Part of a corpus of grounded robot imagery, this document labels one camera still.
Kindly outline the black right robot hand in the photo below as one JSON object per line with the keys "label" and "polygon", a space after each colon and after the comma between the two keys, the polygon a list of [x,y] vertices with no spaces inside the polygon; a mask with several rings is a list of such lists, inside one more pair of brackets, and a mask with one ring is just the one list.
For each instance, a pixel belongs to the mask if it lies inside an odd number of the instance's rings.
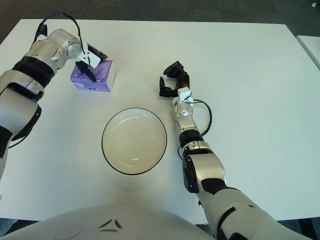
{"label": "black right robot hand", "polygon": [[165,86],[165,81],[161,76],[159,79],[159,96],[165,98],[175,98],[178,97],[178,89],[190,88],[190,76],[184,70],[184,66],[176,61],[170,66],[168,66],[163,74],[168,78],[175,79],[176,85],[175,89]]}

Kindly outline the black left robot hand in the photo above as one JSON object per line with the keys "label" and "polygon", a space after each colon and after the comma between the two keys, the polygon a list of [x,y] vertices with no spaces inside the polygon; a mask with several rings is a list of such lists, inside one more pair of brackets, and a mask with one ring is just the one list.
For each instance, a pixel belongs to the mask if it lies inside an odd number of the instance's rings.
{"label": "black left robot hand", "polygon": [[[92,45],[88,44],[87,47],[88,47],[87,54],[89,56],[86,59],[88,61],[91,60],[90,57],[93,57],[94,61],[97,62],[97,65],[99,65],[102,61],[104,61],[104,60],[106,60],[108,58],[108,56],[105,53],[103,53],[100,50],[96,49]],[[85,74],[92,82],[94,82],[94,83],[96,82],[95,75],[89,69],[89,67],[92,67],[92,65],[90,63],[86,63],[84,61],[76,61],[75,65],[77,66],[77,68],[80,70],[80,72],[82,74]]]}

